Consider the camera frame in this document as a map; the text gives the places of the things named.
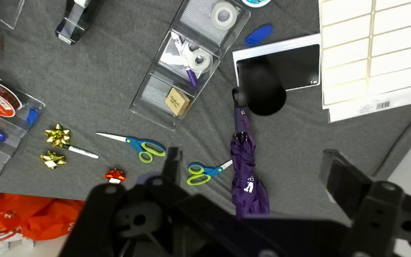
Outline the black tape dispenser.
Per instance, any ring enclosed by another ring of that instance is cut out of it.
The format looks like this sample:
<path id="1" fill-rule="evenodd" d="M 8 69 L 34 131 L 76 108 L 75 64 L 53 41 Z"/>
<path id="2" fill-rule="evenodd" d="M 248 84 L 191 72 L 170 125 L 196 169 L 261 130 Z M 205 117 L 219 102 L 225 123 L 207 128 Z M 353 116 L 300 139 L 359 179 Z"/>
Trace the black tape dispenser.
<path id="1" fill-rule="evenodd" d="M 104 0 L 66 0 L 64 17 L 55 35 L 68 45 L 75 45 L 96 19 Z"/>

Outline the small white tape roll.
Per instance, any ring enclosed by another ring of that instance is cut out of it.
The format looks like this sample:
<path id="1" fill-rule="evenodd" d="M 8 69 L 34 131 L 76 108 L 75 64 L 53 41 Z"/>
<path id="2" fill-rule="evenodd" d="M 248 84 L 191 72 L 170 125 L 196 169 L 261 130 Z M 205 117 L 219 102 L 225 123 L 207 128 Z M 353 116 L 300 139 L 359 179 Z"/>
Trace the small white tape roll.
<path id="1" fill-rule="evenodd" d="M 187 52 L 186 57 L 189 62 L 189 66 L 196 73 L 207 72 L 213 62 L 213 58 L 209 52 L 203 49 L 196 49 L 192 52 Z"/>

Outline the small red gift bow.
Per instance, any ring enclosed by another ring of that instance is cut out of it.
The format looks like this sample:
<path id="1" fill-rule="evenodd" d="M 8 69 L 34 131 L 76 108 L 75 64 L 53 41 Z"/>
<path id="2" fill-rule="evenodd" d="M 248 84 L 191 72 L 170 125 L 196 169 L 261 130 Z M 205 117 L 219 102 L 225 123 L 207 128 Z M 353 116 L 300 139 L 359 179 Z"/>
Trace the small red gift bow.
<path id="1" fill-rule="evenodd" d="M 120 184 L 126 180 L 126 174 L 124 171 L 114 168 L 104 174 L 104 178 L 107 179 L 109 183 Z"/>

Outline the black and white card pack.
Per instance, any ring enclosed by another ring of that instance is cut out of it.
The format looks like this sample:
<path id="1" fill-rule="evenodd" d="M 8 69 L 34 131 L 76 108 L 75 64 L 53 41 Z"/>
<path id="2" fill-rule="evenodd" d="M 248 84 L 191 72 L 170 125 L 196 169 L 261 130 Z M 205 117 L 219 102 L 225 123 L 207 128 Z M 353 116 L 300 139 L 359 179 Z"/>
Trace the black and white card pack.
<path id="1" fill-rule="evenodd" d="M 233 51 L 235 76 L 244 63 L 267 60 L 279 75 L 286 91 L 321 84 L 321 34 L 300 36 Z"/>

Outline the purple and white pen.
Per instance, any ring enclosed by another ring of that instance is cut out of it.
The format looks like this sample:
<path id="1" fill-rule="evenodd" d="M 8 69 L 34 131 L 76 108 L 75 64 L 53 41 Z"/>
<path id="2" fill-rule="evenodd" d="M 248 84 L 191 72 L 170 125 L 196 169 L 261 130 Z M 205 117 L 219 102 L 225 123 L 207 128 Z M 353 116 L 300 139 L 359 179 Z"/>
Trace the purple and white pen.
<path id="1" fill-rule="evenodd" d="M 189 65 L 189 60 L 187 60 L 187 57 L 184 57 L 182 54 L 183 48 L 182 48 L 182 42 L 180 36 L 176 34 L 174 31 L 170 32 L 171 39 L 173 40 L 174 44 L 176 45 L 176 48 L 178 50 L 179 56 L 183 58 L 183 64 L 184 64 L 184 69 L 188 75 L 188 78 L 190 80 L 191 86 L 196 87 L 197 86 L 197 78 L 195 73 L 191 70 L 191 67 Z"/>

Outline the orange plastic bag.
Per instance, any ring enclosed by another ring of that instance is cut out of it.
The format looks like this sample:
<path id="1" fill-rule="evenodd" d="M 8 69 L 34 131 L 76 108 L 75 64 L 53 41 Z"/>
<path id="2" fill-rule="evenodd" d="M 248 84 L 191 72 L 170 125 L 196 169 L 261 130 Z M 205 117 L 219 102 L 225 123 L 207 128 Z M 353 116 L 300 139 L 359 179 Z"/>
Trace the orange plastic bag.
<path id="1" fill-rule="evenodd" d="M 0 241 L 16 234 L 52 240 L 72 231 L 84 201 L 0 192 Z"/>

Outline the gold gift bow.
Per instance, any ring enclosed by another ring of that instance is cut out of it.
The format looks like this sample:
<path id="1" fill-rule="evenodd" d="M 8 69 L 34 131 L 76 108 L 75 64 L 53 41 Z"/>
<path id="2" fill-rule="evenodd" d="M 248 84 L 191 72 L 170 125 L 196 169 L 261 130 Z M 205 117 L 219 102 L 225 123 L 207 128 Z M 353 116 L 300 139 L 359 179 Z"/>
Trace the gold gift bow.
<path id="1" fill-rule="evenodd" d="M 60 165 L 67 164 L 65 156 L 59 156 L 55 152 L 47 151 L 46 154 L 40 155 L 44 165 L 49 169 L 55 169 Z"/>
<path id="2" fill-rule="evenodd" d="M 47 143 L 54 147 L 64 147 L 70 145 L 70 130 L 66 130 L 60 124 L 56 124 L 55 128 L 44 130 L 47 135 Z"/>

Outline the clear plastic organiser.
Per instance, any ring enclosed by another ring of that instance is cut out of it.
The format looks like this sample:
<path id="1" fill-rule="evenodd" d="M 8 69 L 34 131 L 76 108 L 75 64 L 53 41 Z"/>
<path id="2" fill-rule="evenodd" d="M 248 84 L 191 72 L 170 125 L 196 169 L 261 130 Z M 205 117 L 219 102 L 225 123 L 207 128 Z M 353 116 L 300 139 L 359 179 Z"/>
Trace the clear plastic organiser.
<path id="1" fill-rule="evenodd" d="M 16 111 L 16 115 L 13 117 L 1 117 L 0 116 L 0 130 L 6 137 L 6 141 L 0 141 L 0 175 L 4 169 L 5 164 L 16 153 L 19 144 L 23 141 L 23 138 L 31 130 L 32 126 L 25 124 L 26 117 L 30 109 L 37 109 L 39 114 L 45 107 L 45 104 L 41 101 L 33 98 L 32 96 L 20 91 L 8 83 L 3 82 L 0 79 L 0 84 L 6 86 L 13 91 L 22 103 L 21 109 Z"/>

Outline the clear three-compartment case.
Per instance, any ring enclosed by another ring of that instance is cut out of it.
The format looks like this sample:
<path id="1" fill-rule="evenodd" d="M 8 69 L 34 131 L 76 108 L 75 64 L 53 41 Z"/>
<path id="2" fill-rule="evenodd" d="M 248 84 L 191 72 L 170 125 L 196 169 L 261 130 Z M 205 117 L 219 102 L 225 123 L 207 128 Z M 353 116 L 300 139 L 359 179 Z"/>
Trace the clear three-compartment case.
<path id="1" fill-rule="evenodd" d="M 234 26 L 227 30 L 218 29 L 212 24 L 212 8 L 220 1 L 231 3 L 238 14 Z M 224 60 L 230 46 L 238 38 L 250 16 L 250 10 L 237 0 L 182 0 L 131 103 L 130 110 L 168 130 L 176 130 Z M 180 36 L 184 57 L 187 52 L 203 49 L 213 58 L 207 72 L 194 72 L 197 78 L 196 87 L 191 86 L 184 69 L 183 58 L 179 56 L 176 45 L 171 39 L 171 31 Z M 173 87 L 185 93 L 190 99 L 189 106 L 182 116 L 174 115 L 165 103 Z"/>

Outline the folded purple umbrella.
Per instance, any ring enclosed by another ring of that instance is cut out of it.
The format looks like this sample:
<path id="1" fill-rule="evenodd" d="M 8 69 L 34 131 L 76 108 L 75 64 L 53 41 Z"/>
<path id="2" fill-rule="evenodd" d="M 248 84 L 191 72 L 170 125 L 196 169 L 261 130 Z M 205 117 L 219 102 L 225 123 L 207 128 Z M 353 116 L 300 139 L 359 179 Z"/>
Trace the folded purple umbrella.
<path id="1" fill-rule="evenodd" d="M 239 61 L 239 86 L 232 91 L 235 135 L 230 142 L 234 178 L 231 194 L 238 217 L 268 215 L 269 193 L 255 173 L 254 138 L 249 114 L 270 116 L 286 102 L 286 91 L 275 68 L 267 60 Z"/>

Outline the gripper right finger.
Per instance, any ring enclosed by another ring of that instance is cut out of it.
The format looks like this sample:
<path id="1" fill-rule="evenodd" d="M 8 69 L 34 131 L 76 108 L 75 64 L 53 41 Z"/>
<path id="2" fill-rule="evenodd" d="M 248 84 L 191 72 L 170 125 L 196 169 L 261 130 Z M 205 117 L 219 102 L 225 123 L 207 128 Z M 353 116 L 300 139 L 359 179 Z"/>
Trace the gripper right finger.
<path id="1" fill-rule="evenodd" d="M 411 195 L 395 183 L 373 181 L 340 151 L 326 149 L 321 181 L 352 221 L 341 257 L 401 257 L 397 239 L 411 246 Z"/>

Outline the brown wooden block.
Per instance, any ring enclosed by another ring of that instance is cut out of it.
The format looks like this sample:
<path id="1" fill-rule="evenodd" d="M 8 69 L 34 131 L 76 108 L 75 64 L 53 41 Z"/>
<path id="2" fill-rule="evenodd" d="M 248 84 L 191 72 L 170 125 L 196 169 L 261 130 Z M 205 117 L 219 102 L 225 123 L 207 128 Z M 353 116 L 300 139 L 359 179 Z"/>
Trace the brown wooden block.
<path id="1" fill-rule="evenodd" d="M 185 93 L 173 87 L 168 93 L 165 103 L 174 115 L 182 116 L 189 106 L 190 99 Z"/>

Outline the blue oval eraser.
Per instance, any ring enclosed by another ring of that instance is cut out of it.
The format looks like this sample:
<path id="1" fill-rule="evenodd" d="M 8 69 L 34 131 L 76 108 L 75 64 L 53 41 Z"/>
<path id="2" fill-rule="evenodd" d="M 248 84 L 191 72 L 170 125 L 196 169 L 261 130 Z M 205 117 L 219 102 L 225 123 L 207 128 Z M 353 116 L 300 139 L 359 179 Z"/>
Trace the blue oval eraser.
<path id="1" fill-rule="evenodd" d="M 251 34 L 249 34 L 245 39 L 244 43 L 247 46 L 255 46 L 260 44 L 264 41 L 269 35 L 272 34 L 273 25 L 272 24 L 265 24 L 259 27 L 258 29 L 254 30 Z"/>

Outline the small blue clip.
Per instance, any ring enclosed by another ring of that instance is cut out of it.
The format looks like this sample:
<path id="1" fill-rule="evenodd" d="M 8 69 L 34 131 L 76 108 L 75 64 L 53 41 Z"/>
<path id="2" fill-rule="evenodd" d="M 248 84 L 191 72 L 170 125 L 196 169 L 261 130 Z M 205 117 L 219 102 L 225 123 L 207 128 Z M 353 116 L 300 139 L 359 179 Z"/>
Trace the small blue clip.
<path id="1" fill-rule="evenodd" d="M 30 109 L 26 117 L 25 124 L 32 126 L 36 122 L 39 111 L 37 109 Z"/>

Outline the white marker pen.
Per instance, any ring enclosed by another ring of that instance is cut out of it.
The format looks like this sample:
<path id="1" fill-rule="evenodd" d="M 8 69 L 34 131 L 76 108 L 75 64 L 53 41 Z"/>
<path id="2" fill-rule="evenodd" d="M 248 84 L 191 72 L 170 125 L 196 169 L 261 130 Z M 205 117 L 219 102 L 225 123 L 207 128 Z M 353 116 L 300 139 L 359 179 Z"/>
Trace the white marker pen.
<path id="1" fill-rule="evenodd" d="M 62 148 L 65 148 L 65 149 L 70 150 L 70 151 L 75 152 L 75 153 L 79 153 L 83 156 L 88 156 L 88 157 L 93 158 L 93 159 L 98 159 L 99 158 L 99 156 L 95 153 L 91 153 L 91 152 L 89 152 L 87 150 L 83 150 L 81 148 L 76 148 L 72 145 L 63 145 Z"/>

